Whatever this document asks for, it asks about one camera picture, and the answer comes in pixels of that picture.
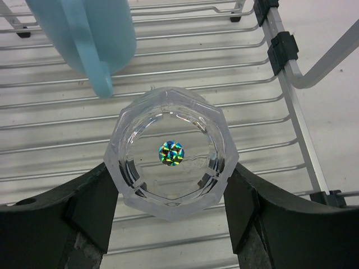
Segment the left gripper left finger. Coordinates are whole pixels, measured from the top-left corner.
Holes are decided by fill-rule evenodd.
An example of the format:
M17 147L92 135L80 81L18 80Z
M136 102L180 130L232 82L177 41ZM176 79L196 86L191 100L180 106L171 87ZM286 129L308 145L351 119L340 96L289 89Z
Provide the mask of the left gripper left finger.
M1 268L99 268L118 191L104 164L1 206Z

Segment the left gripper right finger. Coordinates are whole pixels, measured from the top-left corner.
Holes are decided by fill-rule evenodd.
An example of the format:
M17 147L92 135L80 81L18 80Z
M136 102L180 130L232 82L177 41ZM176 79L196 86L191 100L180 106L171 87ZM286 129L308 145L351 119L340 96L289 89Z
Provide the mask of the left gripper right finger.
M237 164L224 192L241 268L357 268L358 209L289 193Z

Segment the clear glass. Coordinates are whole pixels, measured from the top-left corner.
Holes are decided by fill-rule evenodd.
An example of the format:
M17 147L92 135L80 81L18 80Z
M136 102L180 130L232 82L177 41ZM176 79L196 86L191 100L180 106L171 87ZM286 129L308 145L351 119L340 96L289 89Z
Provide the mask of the clear glass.
M104 155L124 204L168 221L216 205L238 159L222 110L180 87L123 108Z

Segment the blue plastic mug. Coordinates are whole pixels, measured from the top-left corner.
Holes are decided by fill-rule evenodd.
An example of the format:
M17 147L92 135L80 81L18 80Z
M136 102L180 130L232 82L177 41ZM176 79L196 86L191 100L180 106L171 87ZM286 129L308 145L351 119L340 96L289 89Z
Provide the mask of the blue plastic mug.
M86 75L98 97L111 97L111 75L129 64L137 47L129 2L44 0L26 4L65 62Z

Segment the metal dish rack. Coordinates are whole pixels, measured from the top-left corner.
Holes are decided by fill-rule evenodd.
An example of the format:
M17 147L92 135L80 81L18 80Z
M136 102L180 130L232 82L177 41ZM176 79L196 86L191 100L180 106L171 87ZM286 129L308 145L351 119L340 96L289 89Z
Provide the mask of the metal dish rack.
M101 99L70 69L25 1L1 2L1 206L67 183L100 164L119 112L145 92L185 87L224 112L246 169L308 200L325 180L294 89L275 77L267 34L235 1L133 1L137 51ZM173 222L118 193L99 268L241 268L224 195Z

